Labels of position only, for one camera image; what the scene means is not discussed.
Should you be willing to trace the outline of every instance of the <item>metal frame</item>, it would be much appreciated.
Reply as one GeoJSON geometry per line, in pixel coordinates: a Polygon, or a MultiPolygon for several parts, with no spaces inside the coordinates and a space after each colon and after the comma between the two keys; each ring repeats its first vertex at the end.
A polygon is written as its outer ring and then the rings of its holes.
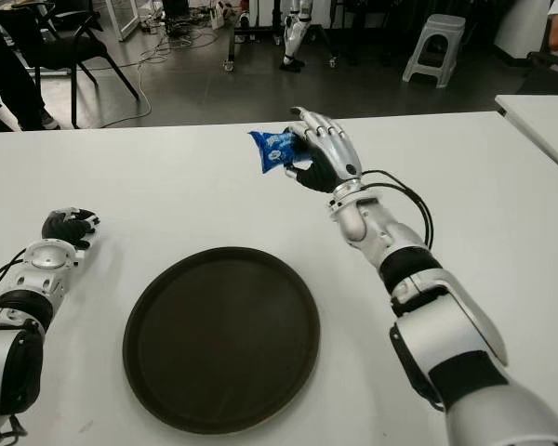
{"type": "Polygon", "coordinates": [[[137,26],[139,26],[139,11],[137,10],[137,4],[134,0],[127,0],[132,6],[132,20],[126,25],[120,27],[118,19],[115,16],[115,10],[113,9],[112,0],[105,0],[105,4],[108,7],[108,12],[110,13],[110,20],[112,21],[113,30],[120,42],[124,40],[132,33],[137,26]]]}

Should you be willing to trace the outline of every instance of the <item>white table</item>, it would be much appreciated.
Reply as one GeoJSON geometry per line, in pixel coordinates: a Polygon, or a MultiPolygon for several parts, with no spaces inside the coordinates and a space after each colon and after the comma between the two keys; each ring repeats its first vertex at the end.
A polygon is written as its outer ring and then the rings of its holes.
{"type": "MultiPolygon", "coordinates": [[[[497,113],[343,120],[365,168],[419,191],[434,253],[498,325],[510,372],[558,413],[558,168],[497,113]]],[[[329,196],[263,176],[251,129],[285,123],[0,135],[0,265],[47,213],[99,213],[84,274],[50,326],[42,392],[20,417],[26,446],[445,444],[443,417],[407,383],[376,272],[329,220],[329,196]],[[312,381],[272,420],[199,437],[166,426],[126,382],[122,337],[144,288],[207,248],[250,246],[310,287],[322,341],[312,381]]],[[[405,198],[385,204],[423,232],[405,198]]]]}
{"type": "Polygon", "coordinates": [[[558,96],[496,96],[507,119],[558,163],[558,96]]]}

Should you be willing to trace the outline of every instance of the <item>blue snack bag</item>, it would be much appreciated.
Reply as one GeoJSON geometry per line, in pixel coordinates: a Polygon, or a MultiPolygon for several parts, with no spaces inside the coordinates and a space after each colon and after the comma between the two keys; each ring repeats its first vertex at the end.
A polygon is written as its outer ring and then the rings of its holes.
{"type": "Polygon", "coordinates": [[[248,132],[259,147],[262,173],[266,174],[277,165],[310,159],[306,151],[297,151],[298,137],[291,132],[261,133],[248,132]]]}

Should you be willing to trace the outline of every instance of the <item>caster wheel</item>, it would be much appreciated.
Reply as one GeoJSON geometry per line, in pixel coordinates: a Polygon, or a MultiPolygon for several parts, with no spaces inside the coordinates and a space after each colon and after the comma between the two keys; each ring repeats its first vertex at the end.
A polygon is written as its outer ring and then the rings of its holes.
{"type": "Polygon", "coordinates": [[[223,61],[223,70],[225,70],[226,72],[232,72],[233,71],[233,60],[224,60],[223,61]]]}

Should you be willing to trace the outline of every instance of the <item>black round tray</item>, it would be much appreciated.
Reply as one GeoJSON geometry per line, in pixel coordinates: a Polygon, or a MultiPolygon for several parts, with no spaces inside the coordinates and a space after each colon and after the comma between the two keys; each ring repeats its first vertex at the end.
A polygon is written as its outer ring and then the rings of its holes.
{"type": "Polygon", "coordinates": [[[288,404],[318,354],[310,291],[276,257],[217,248],[172,266],[126,324],[123,356],[137,398],[174,427],[223,434],[288,404]]]}

